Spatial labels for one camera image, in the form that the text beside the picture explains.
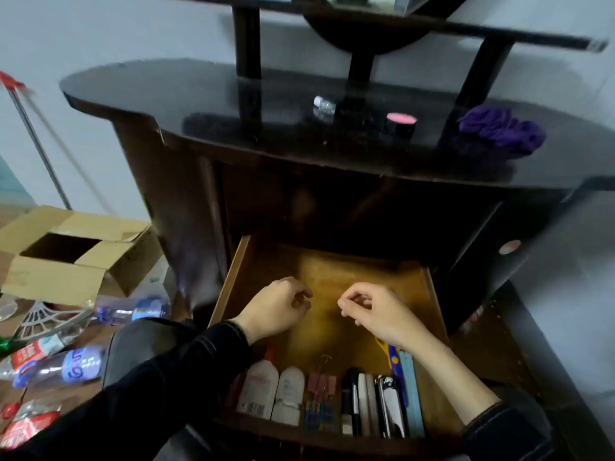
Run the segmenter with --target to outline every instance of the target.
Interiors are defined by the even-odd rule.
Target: round sticker
[[[513,239],[512,241],[502,244],[502,247],[499,248],[498,252],[500,255],[506,255],[515,252],[519,247],[521,247],[521,241],[518,239]]]

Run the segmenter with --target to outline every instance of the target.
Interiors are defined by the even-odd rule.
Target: plastic water bottle
[[[144,317],[168,318],[170,312],[171,304],[159,296],[96,299],[96,318],[106,325],[123,325]]]
[[[0,380],[14,380],[19,373],[35,366],[47,356],[62,351],[87,327],[87,322],[71,325],[50,336],[32,341],[0,362]]]
[[[96,380],[103,376],[106,362],[106,346],[72,349],[50,356],[25,372],[20,372],[13,386],[50,390]]]

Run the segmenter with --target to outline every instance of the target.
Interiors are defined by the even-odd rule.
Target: right hand
[[[342,294],[338,306],[342,316],[354,318],[377,338],[409,352],[430,334],[399,296],[383,285],[355,283]]]

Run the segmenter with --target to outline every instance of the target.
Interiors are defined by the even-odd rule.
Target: forearm
[[[215,395],[245,367],[249,346],[228,323],[135,367],[118,383],[58,419],[9,459],[84,456],[151,460],[191,420],[211,417]]]
[[[499,401],[445,344],[425,329],[406,349],[435,380],[464,425]]]

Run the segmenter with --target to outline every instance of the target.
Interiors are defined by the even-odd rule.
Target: left hand
[[[277,279],[261,289],[231,321],[243,330],[251,345],[301,320],[312,307],[306,297],[312,297],[312,290],[304,282],[293,277]]]

